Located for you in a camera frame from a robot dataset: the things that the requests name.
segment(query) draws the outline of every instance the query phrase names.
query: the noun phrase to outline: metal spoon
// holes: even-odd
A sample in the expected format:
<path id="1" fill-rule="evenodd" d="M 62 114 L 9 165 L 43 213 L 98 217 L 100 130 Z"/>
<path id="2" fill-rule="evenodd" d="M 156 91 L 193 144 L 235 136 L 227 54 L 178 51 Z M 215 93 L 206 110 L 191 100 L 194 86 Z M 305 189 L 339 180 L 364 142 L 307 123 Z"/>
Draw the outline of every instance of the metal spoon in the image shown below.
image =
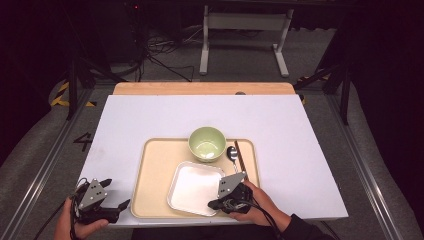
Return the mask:
<path id="1" fill-rule="evenodd" d="M 237 165 L 236 165 L 237 149 L 233 146 L 229 146 L 227 148 L 227 157 L 228 157 L 228 159 L 230 159 L 231 162 L 233 162 L 234 170 L 236 171 L 236 173 L 238 173 L 238 169 L 237 169 Z"/>

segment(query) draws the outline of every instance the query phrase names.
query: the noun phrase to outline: ceramic bowl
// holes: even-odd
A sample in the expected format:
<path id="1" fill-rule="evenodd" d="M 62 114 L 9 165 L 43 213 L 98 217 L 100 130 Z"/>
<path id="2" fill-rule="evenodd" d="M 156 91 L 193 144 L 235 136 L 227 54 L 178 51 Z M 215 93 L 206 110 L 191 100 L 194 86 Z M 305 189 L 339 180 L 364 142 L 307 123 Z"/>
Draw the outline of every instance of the ceramic bowl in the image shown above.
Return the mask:
<path id="1" fill-rule="evenodd" d="M 193 155 L 201 162 L 215 162 L 225 151 L 224 134 L 213 127 L 196 129 L 188 139 L 188 146 Z"/>

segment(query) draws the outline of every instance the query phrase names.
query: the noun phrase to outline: white plate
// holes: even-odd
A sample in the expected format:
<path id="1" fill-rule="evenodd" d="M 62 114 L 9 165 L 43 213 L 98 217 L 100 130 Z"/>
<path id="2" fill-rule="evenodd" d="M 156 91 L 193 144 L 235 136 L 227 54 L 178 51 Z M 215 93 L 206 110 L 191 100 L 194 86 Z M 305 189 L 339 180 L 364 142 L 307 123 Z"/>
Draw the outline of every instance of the white plate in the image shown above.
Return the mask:
<path id="1" fill-rule="evenodd" d="M 219 180 L 225 177 L 217 167 L 192 162 L 182 162 L 175 171 L 168 193 L 168 204 L 173 209 L 213 216 L 217 211 L 208 203 L 217 199 Z"/>

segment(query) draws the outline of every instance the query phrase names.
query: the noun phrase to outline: black sleeve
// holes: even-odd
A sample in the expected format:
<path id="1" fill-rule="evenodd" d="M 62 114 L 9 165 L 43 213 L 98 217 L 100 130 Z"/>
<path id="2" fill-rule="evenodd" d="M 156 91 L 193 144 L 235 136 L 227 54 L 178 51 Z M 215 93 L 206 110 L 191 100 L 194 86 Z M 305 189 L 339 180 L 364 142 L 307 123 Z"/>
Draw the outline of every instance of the black sleeve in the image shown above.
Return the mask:
<path id="1" fill-rule="evenodd" d="M 321 230 L 311 225 L 295 214 L 291 215 L 291 222 L 281 234 L 285 240 L 334 240 L 331 236 L 324 234 Z"/>

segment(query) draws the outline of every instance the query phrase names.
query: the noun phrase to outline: wooden tray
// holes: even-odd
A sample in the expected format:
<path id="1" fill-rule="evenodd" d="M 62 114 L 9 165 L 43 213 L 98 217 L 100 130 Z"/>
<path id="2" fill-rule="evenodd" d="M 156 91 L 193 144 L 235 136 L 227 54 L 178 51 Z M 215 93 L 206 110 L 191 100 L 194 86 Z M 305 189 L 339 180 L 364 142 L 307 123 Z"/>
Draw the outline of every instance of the wooden tray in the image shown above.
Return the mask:
<path id="1" fill-rule="evenodd" d="M 255 149 L 252 142 L 238 139 L 249 180 L 259 186 L 259 176 L 256 164 Z M 234 140 L 227 140 L 227 147 L 234 146 Z M 233 163 L 224 152 L 214 163 L 201 163 L 190 152 L 188 139 L 154 138 L 144 145 L 140 161 L 136 186 L 131 201 L 131 212 L 138 218 L 202 218 L 204 216 L 172 209 L 167 202 L 167 196 L 178 165 L 184 161 L 221 168 L 226 175 L 235 173 Z M 214 217 L 226 216 L 219 212 Z"/>

